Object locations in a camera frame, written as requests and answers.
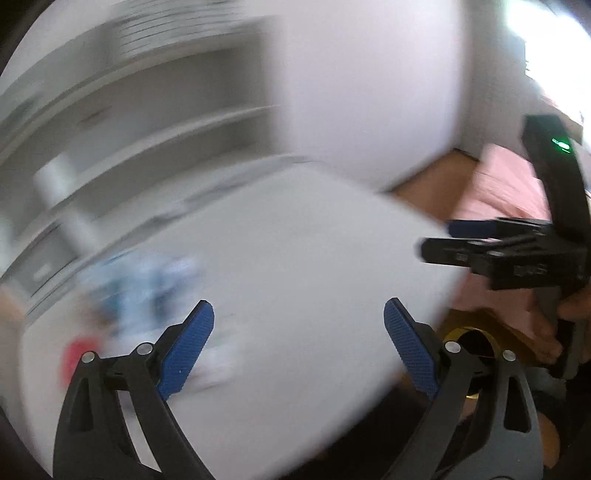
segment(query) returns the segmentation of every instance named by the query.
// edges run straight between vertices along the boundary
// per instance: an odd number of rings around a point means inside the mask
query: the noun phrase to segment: wooden floor
[[[396,187],[391,194],[445,222],[453,217],[477,166],[477,160],[452,150]]]

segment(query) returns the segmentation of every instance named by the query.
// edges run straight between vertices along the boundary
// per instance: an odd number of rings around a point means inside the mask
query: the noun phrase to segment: blue object
[[[414,320],[397,299],[384,307],[384,325],[415,388],[433,400],[439,391],[437,365],[414,329]]]
[[[451,220],[447,231],[453,238],[496,238],[496,221]]]
[[[158,383],[158,393],[164,401],[178,393],[191,373],[205,342],[213,330],[213,307],[203,302],[202,307],[193,312],[193,318],[185,320],[185,326],[164,360]]]

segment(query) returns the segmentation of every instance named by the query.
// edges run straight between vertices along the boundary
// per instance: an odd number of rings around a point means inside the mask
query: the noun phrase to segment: white cabinet
[[[120,35],[120,27],[114,23],[111,30],[87,33],[90,44],[72,42],[78,49],[102,51],[108,42],[98,32]],[[94,73],[85,68],[87,76],[61,92],[53,84],[63,81],[43,79],[32,110],[12,126],[4,124],[0,212],[11,227],[4,235],[11,254],[0,280],[16,282],[25,296],[35,296],[48,278],[71,275],[76,265],[150,215],[195,195],[208,173],[276,158],[277,109],[265,87],[264,31],[265,21],[234,22],[224,33],[193,34],[144,46],[134,55],[114,51],[111,63],[105,65],[103,58]],[[66,44],[44,62],[52,63],[53,56],[76,70],[76,62],[62,58],[83,56],[76,52],[72,56],[73,47]],[[25,93],[30,81],[23,75]],[[18,85],[7,94],[15,91]],[[0,113],[7,104],[0,98]],[[134,212],[127,212],[129,202]],[[63,228],[52,230],[53,225]],[[95,237],[86,246],[80,230]],[[63,269],[61,260],[60,268],[54,261],[44,263],[47,251],[35,245],[45,245],[50,232],[59,232],[59,244],[67,247],[65,264],[74,268]],[[45,264],[50,272],[33,279]]]

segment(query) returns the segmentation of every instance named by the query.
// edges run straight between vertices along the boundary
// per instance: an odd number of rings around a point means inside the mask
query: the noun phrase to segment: red object
[[[70,342],[61,357],[60,382],[62,387],[66,388],[70,384],[82,354],[89,350],[96,352],[100,349],[100,345],[101,341],[97,337],[79,337]]]

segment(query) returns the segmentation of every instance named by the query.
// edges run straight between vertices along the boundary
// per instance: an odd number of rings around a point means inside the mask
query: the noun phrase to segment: finger
[[[560,302],[558,315],[568,320],[587,319],[591,316],[591,286],[587,285]]]
[[[538,308],[532,309],[530,315],[534,334],[532,338],[535,346],[534,353],[540,361],[553,364],[563,350],[561,343],[555,337],[555,328]]]

